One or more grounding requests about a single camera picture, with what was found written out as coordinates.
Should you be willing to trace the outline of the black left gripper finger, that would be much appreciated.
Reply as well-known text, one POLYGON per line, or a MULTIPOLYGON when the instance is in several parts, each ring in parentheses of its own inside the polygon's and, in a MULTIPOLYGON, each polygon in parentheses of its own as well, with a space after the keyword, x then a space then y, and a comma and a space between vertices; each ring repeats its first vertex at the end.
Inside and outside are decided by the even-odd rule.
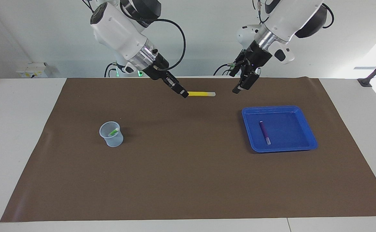
POLYGON ((260 75, 255 72, 242 72, 238 84, 233 88, 233 93, 239 94, 242 90, 249 90, 259 79, 260 75))
POLYGON ((231 69, 229 71, 229 76, 235 77, 242 67, 247 64, 247 59, 245 57, 245 52, 240 52, 235 58, 234 62, 231 64, 231 69))

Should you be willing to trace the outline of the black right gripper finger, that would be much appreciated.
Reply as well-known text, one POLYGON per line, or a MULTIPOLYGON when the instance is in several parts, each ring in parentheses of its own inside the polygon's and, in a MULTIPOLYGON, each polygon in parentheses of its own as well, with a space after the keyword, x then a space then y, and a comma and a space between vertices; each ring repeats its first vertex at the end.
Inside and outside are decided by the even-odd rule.
POLYGON ((166 80, 166 84, 176 93, 183 98, 188 97, 188 91, 179 83, 178 80, 166 80))
POLYGON ((179 81, 173 75, 167 75, 167 85, 176 94, 189 94, 188 91, 179 83, 179 81))

